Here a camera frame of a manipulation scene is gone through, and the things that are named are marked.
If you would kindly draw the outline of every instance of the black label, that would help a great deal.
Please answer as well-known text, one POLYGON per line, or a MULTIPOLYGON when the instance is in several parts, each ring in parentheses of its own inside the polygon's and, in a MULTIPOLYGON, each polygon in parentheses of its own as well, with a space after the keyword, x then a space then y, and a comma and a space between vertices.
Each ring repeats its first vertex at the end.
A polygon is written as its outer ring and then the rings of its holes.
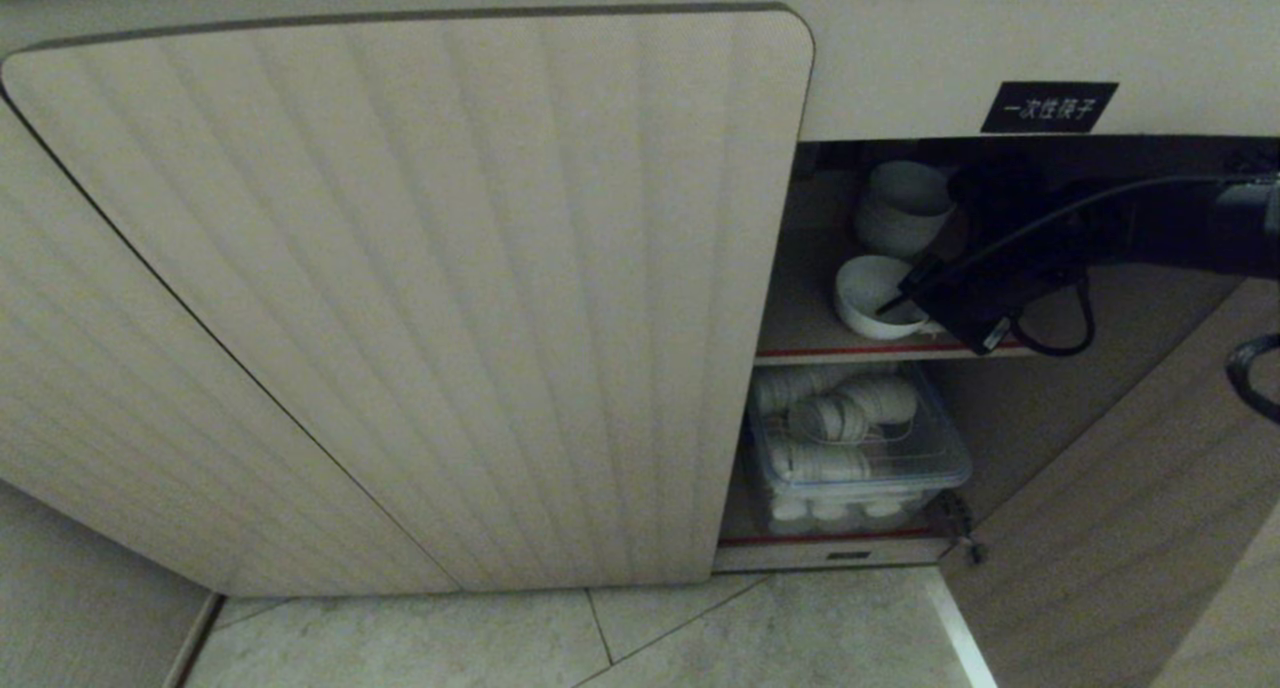
POLYGON ((1120 83, 1001 83, 983 133, 1088 133, 1120 83))

